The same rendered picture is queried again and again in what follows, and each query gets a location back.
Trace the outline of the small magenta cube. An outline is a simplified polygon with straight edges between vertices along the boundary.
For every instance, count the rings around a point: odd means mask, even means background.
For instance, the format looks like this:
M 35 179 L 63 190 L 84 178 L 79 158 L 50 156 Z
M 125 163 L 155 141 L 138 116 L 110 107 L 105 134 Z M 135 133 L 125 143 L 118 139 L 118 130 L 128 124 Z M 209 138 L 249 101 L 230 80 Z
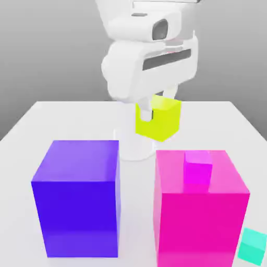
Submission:
M 207 150 L 186 150 L 184 155 L 184 192 L 208 192 L 213 162 Z

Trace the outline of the small yellow cube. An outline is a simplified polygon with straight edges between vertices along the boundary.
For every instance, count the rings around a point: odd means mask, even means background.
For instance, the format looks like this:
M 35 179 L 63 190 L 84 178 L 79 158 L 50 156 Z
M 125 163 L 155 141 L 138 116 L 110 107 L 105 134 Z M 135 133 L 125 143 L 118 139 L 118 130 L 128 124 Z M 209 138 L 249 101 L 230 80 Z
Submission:
M 136 133 L 163 142 L 179 130 L 182 101 L 154 95 L 152 98 L 153 118 L 147 122 L 141 119 L 136 104 Z

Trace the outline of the large pink box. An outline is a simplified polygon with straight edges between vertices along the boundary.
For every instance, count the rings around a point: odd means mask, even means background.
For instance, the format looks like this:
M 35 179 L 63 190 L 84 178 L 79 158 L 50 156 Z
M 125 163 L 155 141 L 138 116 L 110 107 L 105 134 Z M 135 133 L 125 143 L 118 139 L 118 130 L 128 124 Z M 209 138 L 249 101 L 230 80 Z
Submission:
M 183 150 L 158 150 L 153 228 L 157 267 L 232 267 L 250 192 L 225 151 L 210 151 L 209 185 L 184 183 Z

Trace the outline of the small teal cube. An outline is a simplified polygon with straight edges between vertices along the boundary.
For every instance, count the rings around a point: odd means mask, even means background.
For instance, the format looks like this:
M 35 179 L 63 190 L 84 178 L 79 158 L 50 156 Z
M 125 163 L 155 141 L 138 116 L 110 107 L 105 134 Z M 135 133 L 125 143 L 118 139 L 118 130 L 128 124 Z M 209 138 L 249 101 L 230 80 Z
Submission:
M 267 234 L 244 228 L 237 257 L 260 266 L 266 251 Z

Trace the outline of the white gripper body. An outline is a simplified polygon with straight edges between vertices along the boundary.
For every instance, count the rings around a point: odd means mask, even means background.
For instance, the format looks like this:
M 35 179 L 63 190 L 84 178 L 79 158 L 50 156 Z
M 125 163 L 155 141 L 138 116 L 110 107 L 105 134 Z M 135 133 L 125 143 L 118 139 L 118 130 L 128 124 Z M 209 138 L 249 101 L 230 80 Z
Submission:
M 113 99 L 134 103 L 192 79 L 197 64 L 196 36 L 177 46 L 116 41 L 102 61 L 102 73 Z

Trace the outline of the large purple box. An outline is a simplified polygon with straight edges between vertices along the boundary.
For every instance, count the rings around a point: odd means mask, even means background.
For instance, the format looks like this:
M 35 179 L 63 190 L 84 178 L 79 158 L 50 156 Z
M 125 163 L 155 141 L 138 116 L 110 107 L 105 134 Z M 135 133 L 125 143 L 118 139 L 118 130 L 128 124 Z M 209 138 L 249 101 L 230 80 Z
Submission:
M 49 258 L 118 256 L 117 140 L 55 140 L 31 182 Z

